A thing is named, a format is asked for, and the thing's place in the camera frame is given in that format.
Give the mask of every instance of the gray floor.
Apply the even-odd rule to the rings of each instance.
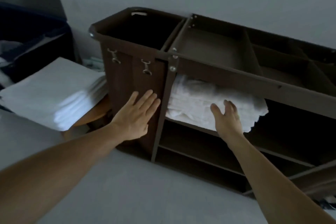
[[[0,110],[0,169],[59,142],[58,132]],[[252,199],[114,150],[39,223],[266,220]]]

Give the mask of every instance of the dark blue bin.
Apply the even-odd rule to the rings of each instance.
[[[14,83],[36,73],[58,57],[75,61],[72,33],[63,18],[0,2],[0,40],[23,43],[0,55],[6,60],[0,64],[0,69]]]

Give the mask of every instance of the white towel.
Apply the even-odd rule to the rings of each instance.
[[[0,91],[8,109],[59,131],[68,130],[106,94],[105,73],[63,58]]]
[[[216,130],[210,105],[215,103],[225,112],[224,99],[232,101],[238,110],[244,132],[250,132],[259,116],[268,113],[266,102],[233,89],[177,75],[174,81],[166,117],[198,127]]]

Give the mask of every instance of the stack of towels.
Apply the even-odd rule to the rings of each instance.
[[[171,90],[166,117],[216,131],[210,105],[215,103],[224,113],[224,99],[236,105],[243,132],[250,132],[259,117],[268,113],[263,98],[179,74]]]
[[[105,73],[58,58],[0,91],[0,104],[48,128],[66,131],[106,94]]]

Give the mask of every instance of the metal hook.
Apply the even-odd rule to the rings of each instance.
[[[109,48],[107,48],[107,51],[108,51],[108,52],[111,52],[113,63],[121,64],[120,60],[119,60],[118,57],[117,57],[117,52],[118,52],[117,50],[115,50],[115,51],[111,51]]]
[[[149,71],[148,65],[151,63],[150,61],[146,62],[143,59],[141,59],[141,62],[145,64],[145,69],[142,71],[144,74],[152,75],[152,72]]]

